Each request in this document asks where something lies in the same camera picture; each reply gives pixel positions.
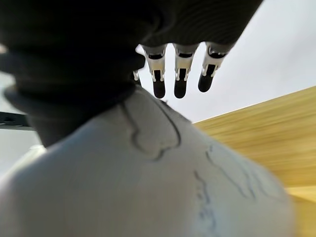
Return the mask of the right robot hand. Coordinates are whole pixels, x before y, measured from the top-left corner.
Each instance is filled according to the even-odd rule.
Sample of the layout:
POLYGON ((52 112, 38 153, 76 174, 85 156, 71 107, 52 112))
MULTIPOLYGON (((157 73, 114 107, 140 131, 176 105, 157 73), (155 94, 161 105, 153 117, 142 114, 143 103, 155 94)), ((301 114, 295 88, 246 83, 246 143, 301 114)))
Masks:
POLYGON ((4 92, 50 146, 129 97, 140 44, 237 41, 258 0, 3 0, 4 92))

